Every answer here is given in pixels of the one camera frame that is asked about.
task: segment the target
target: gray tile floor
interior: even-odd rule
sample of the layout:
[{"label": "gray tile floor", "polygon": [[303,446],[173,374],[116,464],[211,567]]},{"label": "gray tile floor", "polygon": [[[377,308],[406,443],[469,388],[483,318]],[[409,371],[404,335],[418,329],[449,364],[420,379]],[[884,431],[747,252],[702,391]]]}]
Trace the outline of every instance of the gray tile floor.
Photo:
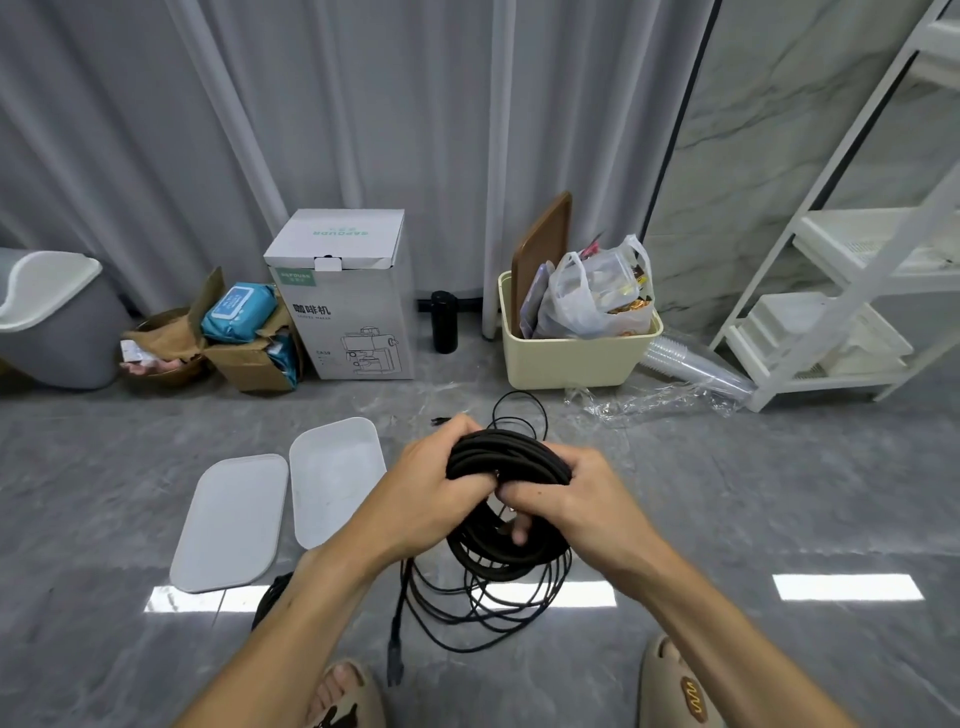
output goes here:
[{"label": "gray tile floor", "polygon": [[[117,385],[0,395],[0,723],[162,726],[248,633],[249,614],[146,614],[167,583],[200,474],[285,454],[304,430],[351,415],[376,424],[392,463],[430,418],[480,421],[509,388],[499,344],[462,321],[461,347],[426,354],[410,382],[308,381],[273,399],[219,379],[174,397]],[[428,348],[426,326],[420,343]],[[544,395],[552,437],[603,450],[676,547],[865,723],[960,723],[960,530],[954,492],[960,393],[953,364],[883,404],[860,395],[777,401],[725,419],[659,412],[618,426]],[[642,377],[640,384],[649,384]],[[287,513],[274,566],[300,554]],[[440,546],[423,563],[453,578]],[[912,603],[781,602],[777,572],[910,573]],[[573,578],[588,570],[576,564]],[[397,589],[375,583],[339,653],[382,680]],[[457,656],[404,622],[394,725],[628,726],[638,663],[656,629],[638,605],[545,613],[487,652]],[[463,629],[450,639],[467,643]]]}]

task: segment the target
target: cable plug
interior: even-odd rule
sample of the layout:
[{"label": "cable plug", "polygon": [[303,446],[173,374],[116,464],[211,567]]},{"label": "cable plug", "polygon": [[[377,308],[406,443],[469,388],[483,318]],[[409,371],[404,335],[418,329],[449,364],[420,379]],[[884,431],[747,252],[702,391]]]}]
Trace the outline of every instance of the cable plug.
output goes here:
[{"label": "cable plug", "polygon": [[395,688],[403,680],[403,657],[400,655],[400,638],[391,639],[387,645],[387,687]]}]

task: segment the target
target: hand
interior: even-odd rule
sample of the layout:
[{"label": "hand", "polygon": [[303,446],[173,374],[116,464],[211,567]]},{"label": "hand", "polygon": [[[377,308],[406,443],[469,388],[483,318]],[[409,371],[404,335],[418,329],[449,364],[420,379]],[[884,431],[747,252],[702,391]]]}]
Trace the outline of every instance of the hand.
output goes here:
[{"label": "hand", "polygon": [[497,497],[519,511],[514,542],[526,541],[530,516],[541,516],[564,534],[589,565],[611,581],[643,563],[647,546],[662,543],[633,496],[595,449],[544,443],[573,471],[566,487],[538,483],[506,483]]},{"label": "hand", "polygon": [[446,479],[446,461],[456,442],[482,429],[459,414],[436,432],[403,449],[344,527],[371,553],[377,570],[417,556],[460,525],[496,487],[488,473]]}]

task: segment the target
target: coffee maker box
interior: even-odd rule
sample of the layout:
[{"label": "coffee maker box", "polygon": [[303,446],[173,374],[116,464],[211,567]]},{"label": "coffee maker box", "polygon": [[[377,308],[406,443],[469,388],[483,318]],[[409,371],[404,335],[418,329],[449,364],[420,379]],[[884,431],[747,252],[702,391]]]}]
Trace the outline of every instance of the coffee maker box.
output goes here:
[{"label": "coffee maker box", "polygon": [[299,209],[263,254],[321,379],[412,379],[402,209]]}]

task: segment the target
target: wet wipes pack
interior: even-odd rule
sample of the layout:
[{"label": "wet wipes pack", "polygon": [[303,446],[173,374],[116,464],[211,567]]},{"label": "wet wipes pack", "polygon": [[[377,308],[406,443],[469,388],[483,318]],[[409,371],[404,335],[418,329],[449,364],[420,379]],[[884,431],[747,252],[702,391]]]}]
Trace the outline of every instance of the wet wipes pack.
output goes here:
[{"label": "wet wipes pack", "polygon": [[224,344],[249,344],[256,330],[276,308],[274,287],[265,283],[237,283],[201,322],[204,336]]}]

